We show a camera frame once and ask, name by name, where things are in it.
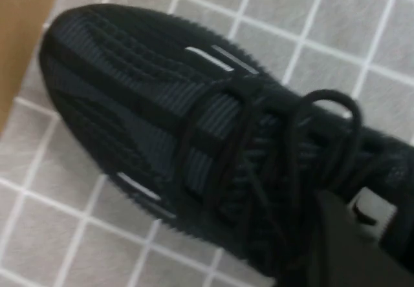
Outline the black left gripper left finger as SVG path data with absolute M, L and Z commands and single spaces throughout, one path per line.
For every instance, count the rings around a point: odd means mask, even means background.
M 315 199 L 307 286 L 413 286 L 413 274 L 362 237 L 339 198 L 324 191 Z

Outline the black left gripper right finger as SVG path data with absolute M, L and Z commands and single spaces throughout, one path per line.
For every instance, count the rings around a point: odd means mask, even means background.
M 383 248 L 403 267 L 413 267 L 413 211 L 398 211 L 386 229 Z

